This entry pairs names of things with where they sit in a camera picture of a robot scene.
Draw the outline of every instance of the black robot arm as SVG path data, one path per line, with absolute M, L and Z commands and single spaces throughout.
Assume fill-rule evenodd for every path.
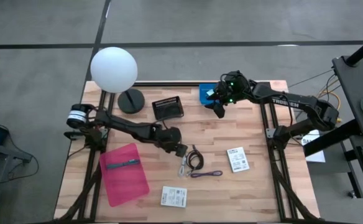
M 96 116 L 94 121 L 89 121 L 88 115 L 93 110 L 96 110 Z M 101 138 L 101 134 L 96 134 L 96 127 L 105 126 L 130 134 L 140 142 L 152 143 L 167 153 L 175 151 L 176 156 L 179 157 L 183 157 L 187 150 L 186 145 L 179 143 L 182 135 L 178 128 L 162 129 L 162 126 L 156 123 L 133 123 L 110 115 L 105 110 L 97 110 L 93 105 L 73 105 L 67 119 L 67 125 L 79 129 L 86 137 L 96 138 L 96 140 Z
M 247 80 L 240 71 L 223 74 L 216 88 L 207 92 L 207 95 L 207 99 L 214 102 L 205 107 L 214 110 L 219 118 L 224 117 L 223 106 L 241 100 L 249 100 L 257 104 L 274 103 L 301 109 L 307 113 L 307 119 L 304 121 L 289 127 L 279 126 L 274 130 L 266 130 L 267 136 L 272 138 L 273 146 L 277 149 L 284 149 L 293 136 L 307 134 L 314 129 L 332 130 L 339 116 L 337 109 L 327 101 L 319 100 L 314 96 L 301 96 L 273 90 L 266 82 Z

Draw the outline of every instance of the white globe lamp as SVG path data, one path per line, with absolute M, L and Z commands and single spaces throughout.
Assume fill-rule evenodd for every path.
M 137 79 L 137 64 L 126 50 L 118 47 L 100 50 L 92 59 L 90 73 L 102 90 L 121 93 L 118 106 L 124 113 L 137 113 L 144 107 L 143 94 L 130 89 Z

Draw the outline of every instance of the white box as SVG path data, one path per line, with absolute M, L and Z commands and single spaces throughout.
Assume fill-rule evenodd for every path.
M 229 149 L 227 150 L 227 155 L 229 156 L 232 172 L 249 170 L 248 160 L 246 159 L 243 147 Z
M 162 187 L 161 205 L 185 208 L 187 189 L 179 187 Z

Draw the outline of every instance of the circular light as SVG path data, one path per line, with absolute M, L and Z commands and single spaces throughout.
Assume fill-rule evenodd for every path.
M 93 57 L 90 72 L 92 80 L 101 89 L 109 93 L 120 93 L 136 81 L 137 64 L 126 50 L 108 47 Z

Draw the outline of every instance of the pink plastic folder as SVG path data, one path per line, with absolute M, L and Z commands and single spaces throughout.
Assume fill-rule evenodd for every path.
M 119 164 L 131 159 L 140 159 L 136 144 L 100 155 L 100 168 L 111 207 L 134 200 L 150 192 L 142 164 L 107 169 L 110 164 Z

